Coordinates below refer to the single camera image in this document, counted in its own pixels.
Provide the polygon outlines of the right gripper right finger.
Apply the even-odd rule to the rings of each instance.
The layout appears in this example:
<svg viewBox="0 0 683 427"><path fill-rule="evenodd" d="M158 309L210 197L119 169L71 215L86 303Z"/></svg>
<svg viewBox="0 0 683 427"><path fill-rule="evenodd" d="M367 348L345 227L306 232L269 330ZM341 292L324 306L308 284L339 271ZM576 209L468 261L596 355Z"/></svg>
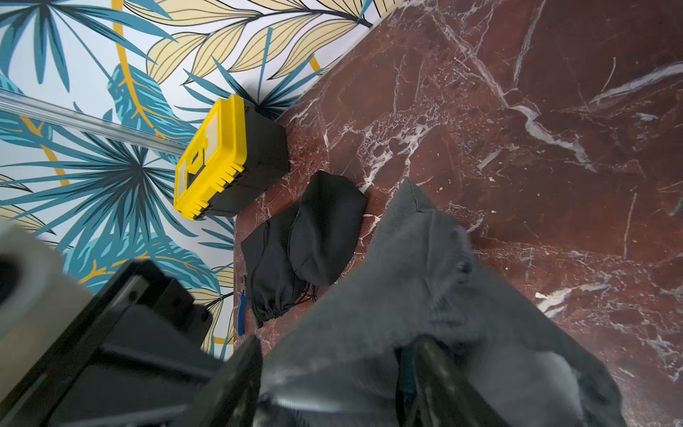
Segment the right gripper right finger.
<svg viewBox="0 0 683 427"><path fill-rule="evenodd" d="M414 426L506 426L437 341L414 344Z"/></svg>

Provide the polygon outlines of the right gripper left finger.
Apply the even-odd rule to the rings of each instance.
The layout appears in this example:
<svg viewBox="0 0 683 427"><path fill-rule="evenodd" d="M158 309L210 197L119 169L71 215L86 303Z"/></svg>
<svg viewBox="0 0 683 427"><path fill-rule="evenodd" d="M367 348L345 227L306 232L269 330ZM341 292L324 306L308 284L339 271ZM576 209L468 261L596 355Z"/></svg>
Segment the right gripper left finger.
<svg viewBox="0 0 683 427"><path fill-rule="evenodd" d="M261 370L261 342L250 336L170 426L252 426Z"/></svg>

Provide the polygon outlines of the grey hair dryer pouch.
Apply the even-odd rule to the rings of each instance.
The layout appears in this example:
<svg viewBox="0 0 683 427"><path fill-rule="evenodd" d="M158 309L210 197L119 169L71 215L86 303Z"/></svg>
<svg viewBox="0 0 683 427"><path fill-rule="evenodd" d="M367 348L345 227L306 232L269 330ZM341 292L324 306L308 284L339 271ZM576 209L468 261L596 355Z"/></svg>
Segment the grey hair dryer pouch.
<svg viewBox="0 0 683 427"><path fill-rule="evenodd" d="M258 426L401 426L396 350L439 343L506 426L622 426L605 366L405 181L366 257L266 356Z"/></svg>

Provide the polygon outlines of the black hair dryer pouch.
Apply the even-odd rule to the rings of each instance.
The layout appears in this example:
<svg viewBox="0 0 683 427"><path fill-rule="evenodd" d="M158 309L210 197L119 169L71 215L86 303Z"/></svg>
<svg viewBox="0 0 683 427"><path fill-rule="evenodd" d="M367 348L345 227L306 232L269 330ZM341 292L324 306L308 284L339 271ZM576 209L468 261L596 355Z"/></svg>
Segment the black hair dryer pouch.
<svg viewBox="0 0 683 427"><path fill-rule="evenodd" d="M288 246L297 203L257 227L241 244L247 278L245 296L261 328L304 302L317 299L317 291L300 279L290 263Z"/></svg>

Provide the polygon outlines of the plain black drawstring pouch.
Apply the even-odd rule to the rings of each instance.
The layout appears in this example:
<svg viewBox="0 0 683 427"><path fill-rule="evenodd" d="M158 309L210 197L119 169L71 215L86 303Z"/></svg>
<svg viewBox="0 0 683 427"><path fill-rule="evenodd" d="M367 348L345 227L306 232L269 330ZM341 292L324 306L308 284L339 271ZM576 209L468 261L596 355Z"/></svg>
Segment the plain black drawstring pouch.
<svg viewBox="0 0 683 427"><path fill-rule="evenodd" d="M318 171L304 190L288 243L295 275L332 286L354 256L367 198L349 179Z"/></svg>

